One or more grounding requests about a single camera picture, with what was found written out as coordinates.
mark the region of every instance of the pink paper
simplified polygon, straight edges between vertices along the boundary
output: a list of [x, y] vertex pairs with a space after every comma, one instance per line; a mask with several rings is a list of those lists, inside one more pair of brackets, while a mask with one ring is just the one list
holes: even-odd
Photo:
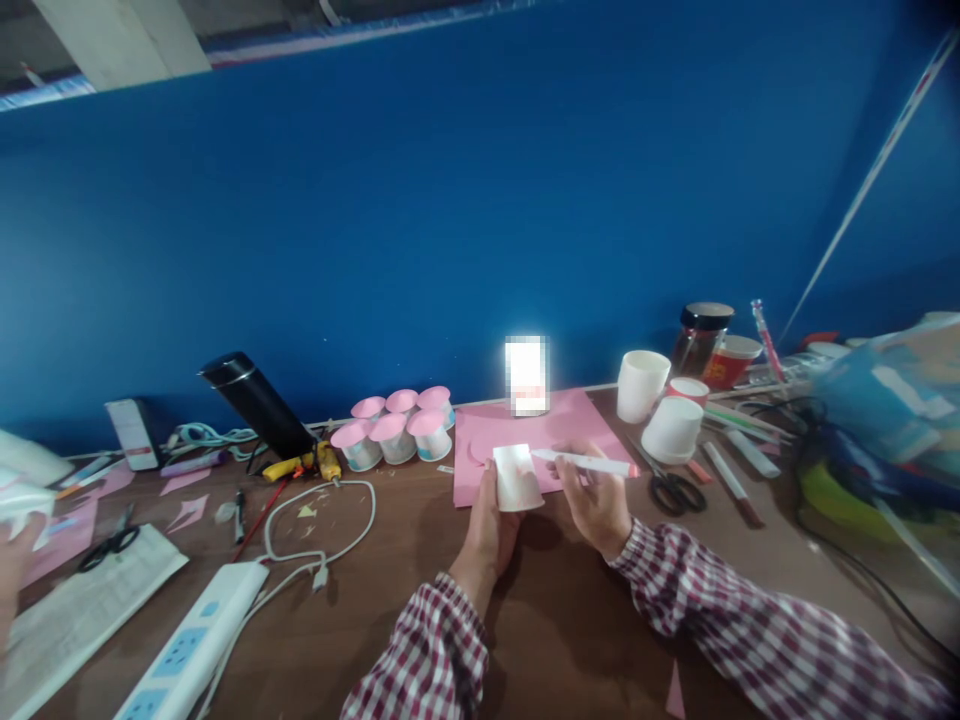
[[764, 443], [763, 445], [757, 445], [757, 450], [769, 455], [770, 457], [780, 457], [780, 446], [775, 445], [774, 443]]
[[187, 473], [186, 475], [177, 475], [175, 478], [170, 478], [167, 481], [167, 484], [163, 486], [163, 490], [160, 491], [160, 497], [163, 497], [167, 493], [171, 493], [174, 490], [179, 490], [182, 487], [187, 485], [193, 485], [195, 482], [203, 480], [205, 477], [210, 477], [212, 472], [211, 468], [203, 468], [201, 470], [194, 470], [192, 473]]
[[[457, 447], [454, 455], [453, 504], [473, 505], [483, 462], [501, 445], [526, 443], [531, 450], [549, 448], [574, 438], [593, 440], [613, 460], [633, 462], [613, 430], [581, 388], [550, 395], [550, 412], [534, 418], [513, 418], [506, 403], [473, 405], [457, 410]], [[533, 459], [541, 493], [561, 490], [550, 477], [546, 461]]]
[[21, 589], [72, 560], [90, 547], [97, 524], [97, 500], [81, 505], [73, 512], [52, 518], [50, 527], [73, 520], [73, 524], [50, 536], [47, 544], [31, 556], [30, 569], [20, 584]]
[[96, 487], [90, 492], [81, 495], [77, 500], [86, 502], [87, 500], [99, 500], [100, 498], [105, 498], [107, 495], [112, 495], [117, 490], [123, 490], [123, 488], [133, 482], [134, 475], [135, 473], [130, 469], [127, 461], [124, 460], [103, 476], [103, 484], [100, 487]]
[[[203, 517], [203, 511], [207, 507], [207, 498], [210, 495], [204, 495], [202, 498], [197, 498], [196, 500], [184, 500], [180, 503], [180, 514], [177, 515], [173, 522], [167, 525], [167, 535], [172, 535], [178, 530], [183, 530], [187, 525], [193, 525], [197, 520]], [[177, 522], [181, 518], [184, 518], [183, 522], [177, 525]]]
[[687, 713], [683, 707], [683, 692], [680, 690], [680, 669], [677, 661], [673, 661], [673, 677], [670, 678], [670, 692], [667, 694], [667, 713], [680, 720], [686, 720]]

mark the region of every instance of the plaid shirt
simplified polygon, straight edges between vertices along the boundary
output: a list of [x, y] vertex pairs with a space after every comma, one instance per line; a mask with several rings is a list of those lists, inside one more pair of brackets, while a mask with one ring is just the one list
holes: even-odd
[[[827, 610], [737, 575], [677, 525], [633, 521], [610, 566], [657, 632], [685, 627], [723, 677], [771, 718], [947, 717], [934, 680], [901, 670], [870, 637]], [[390, 646], [354, 688], [342, 718], [476, 716], [487, 669], [483, 623], [440, 573], [400, 615]]]

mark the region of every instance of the scissors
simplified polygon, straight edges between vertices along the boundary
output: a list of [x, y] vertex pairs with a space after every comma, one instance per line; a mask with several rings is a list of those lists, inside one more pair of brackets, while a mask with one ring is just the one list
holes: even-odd
[[130, 525], [130, 518], [133, 516], [133, 503], [127, 505], [127, 509], [117, 523], [117, 529], [113, 535], [108, 537], [102, 543], [97, 545], [80, 561], [80, 567], [77, 572], [90, 572], [100, 563], [107, 559], [110, 553], [120, 554], [133, 544], [133, 541], [140, 535], [139, 525]]
[[634, 443], [643, 459], [653, 470], [650, 480], [650, 498], [653, 504], [671, 517], [680, 517], [688, 512], [703, 512], [707, 509], [707, 499], [696, 485], [674, 473], [663, 471], [659, 463], [647, 454], [640, 443]]

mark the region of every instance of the hand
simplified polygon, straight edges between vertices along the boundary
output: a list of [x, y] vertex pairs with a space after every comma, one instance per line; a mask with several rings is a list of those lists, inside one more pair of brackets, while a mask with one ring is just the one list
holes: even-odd
[[30, 566], [30, 553], [46, 525], [45, 516], [31, 513], [26, 527], [11, 540], [12, 528], [0, 523], [0, 657], [6, 652], [10, 627], [17, 616], [17, 596]]
[[470, 510], [470, 526], [460, 554], [450, 566], [456, 580], [483, 617], [490, 594], [513, 556], [517, 532], [526, 513], [501, 513], [497, 505], [497, 465], [487, 460], [477, 498]]
[[[558, 452], [575, 455], [606, 457], [603, 451], [588, 440], [573, 440], [556, 445]], [[623, 552], [633, 520], [627, 510], [627, 494], [623, 478], [619, 475], [589, 471], [586, 473], [586, 486], [580, 482], [580, 468], [557, 458], [551, 472], [563, 483], [563, 494], [567, 496], [573, 522], [583, 536], [593, 545], [603, 559], [613, 562]]]

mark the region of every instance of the white power strip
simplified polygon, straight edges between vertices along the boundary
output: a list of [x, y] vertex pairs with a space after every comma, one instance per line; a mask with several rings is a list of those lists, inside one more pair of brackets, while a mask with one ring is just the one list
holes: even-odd
[[220, 568], [114, 720], [184, 720], [213, 677], [267, 574], [255, 562]]

